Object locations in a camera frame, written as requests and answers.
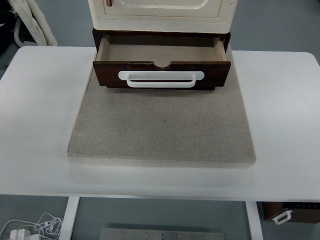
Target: cabinet door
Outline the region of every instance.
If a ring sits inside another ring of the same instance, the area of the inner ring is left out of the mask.
[[[217,18],[224,0],[113,0],[106,15]]]

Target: wooden drawer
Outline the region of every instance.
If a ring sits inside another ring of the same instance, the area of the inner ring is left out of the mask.
[[[105,33],[94,34],[100,43],[93,67],[101,86],[214,90],[225,84],[230,34]]]
[[[319,203],[289,203],[289,202],[263,202],[265,220],[271,221],[280,214],[291,211],[291,219],[288,222],[295,223],[319,223]]]

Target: white table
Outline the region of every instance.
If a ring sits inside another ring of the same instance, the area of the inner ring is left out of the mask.
[[[68,141],[95,53],[18,51],[0,81],[0,194],[320,201],[320,67],[311,54],[233,51],[257,160],[215,169],[71,163]]]

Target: wooden cabinet base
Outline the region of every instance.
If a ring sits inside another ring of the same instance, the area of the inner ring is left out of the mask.
[[[291,219],[288,222],[295,223],[319,223],[320,209],[306,209],[306,208],[288,208],[284,206],[283,202],[263,202],[264,219],[271,221],[273,218],[291,210]]]

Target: white cloth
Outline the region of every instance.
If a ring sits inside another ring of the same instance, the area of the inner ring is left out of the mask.
[[[35,0],[8,0],[39,46],[58,46],[44,14]]]

